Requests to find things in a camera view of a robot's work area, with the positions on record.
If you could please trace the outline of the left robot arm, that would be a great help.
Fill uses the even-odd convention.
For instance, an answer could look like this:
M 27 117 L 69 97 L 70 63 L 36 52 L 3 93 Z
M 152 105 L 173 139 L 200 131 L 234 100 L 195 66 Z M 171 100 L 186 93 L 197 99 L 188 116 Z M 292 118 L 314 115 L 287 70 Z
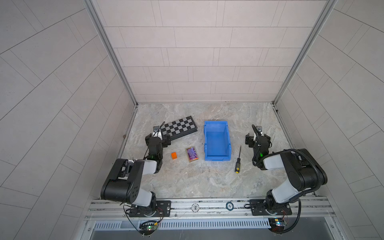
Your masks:
M 163 148 L 171 144 L 171 136 L 152 133 L 145 140 L 148 155 L 143 159 L 115 161 L 101 188 L 101 199 L 131 205 L 148 216 L 157 211 L 157 200 L 155 193 L 141 189 L 142 177 L 160 171 Z

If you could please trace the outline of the black yellow screwdriver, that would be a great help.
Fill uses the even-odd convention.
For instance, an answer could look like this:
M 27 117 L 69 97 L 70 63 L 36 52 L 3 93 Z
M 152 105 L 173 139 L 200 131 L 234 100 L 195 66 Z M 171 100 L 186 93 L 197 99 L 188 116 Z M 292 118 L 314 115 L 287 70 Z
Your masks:
M 235 173 L 237 174 L 240 173 L 240 168 L 241 168 L 241 150 L 242 150 L 242 147 L 240 147 L 239 156 L 237 158 L 236 166 L 235 166 Z

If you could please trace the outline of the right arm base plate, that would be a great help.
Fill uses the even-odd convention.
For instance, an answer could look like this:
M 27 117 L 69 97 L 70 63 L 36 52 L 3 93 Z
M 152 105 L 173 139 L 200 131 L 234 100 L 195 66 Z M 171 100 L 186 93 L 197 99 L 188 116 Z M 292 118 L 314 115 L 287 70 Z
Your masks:
M 279 204 L 274 200 L 251 199 L 249 205 L 253 216 L 292 215 L 289 203 Z

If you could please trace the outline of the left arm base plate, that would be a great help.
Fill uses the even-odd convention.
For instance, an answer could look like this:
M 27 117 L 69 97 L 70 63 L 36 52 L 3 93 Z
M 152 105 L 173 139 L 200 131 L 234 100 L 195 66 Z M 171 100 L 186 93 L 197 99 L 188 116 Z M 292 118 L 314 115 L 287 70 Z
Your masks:
M 132 205 L 129 210 L 130 218 L 159 218 L 169 217 L 171 210 L 171 201 L 156 201 L 156 204 L 150 204 L 148 207 Z

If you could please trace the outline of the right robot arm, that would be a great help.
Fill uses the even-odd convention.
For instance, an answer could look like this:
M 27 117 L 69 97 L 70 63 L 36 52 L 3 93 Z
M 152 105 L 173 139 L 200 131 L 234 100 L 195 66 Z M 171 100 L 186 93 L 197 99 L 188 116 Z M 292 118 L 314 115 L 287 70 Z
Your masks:
M 253 149 L 252 163 L 262 171 L 285 170 L 287 179 L 278 187 L 269 190 L 263 202 L 250 202 L 250 208 L 257 214 L 291 214 L 288 205 L 300 197 L 317 191 L 328 182 L 325 171 L 307 149 L 287 149 L 270 153 L 271 138 L 256 132 L 245 136 L 245 144 Z

